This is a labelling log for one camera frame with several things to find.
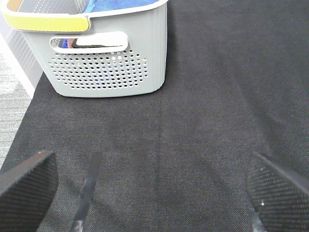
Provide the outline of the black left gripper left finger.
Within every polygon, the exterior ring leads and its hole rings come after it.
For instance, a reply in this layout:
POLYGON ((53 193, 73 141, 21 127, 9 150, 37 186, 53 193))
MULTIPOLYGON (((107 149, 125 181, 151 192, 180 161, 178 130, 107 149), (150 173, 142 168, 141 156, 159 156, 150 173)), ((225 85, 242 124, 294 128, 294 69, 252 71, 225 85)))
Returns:
POLYGON ((0 230, 35 232, 58 188, 56 155, 35 154, 0 175, 0 230))

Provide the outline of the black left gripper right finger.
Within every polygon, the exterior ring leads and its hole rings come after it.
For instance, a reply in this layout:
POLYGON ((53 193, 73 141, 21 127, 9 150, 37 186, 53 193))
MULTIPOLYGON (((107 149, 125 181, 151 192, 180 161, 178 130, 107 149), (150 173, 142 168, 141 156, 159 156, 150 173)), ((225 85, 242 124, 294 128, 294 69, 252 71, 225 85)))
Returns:
POLYGON ((309 180, 264 154, 251 154, 246 190, 259 232, 309 230, 309 180))

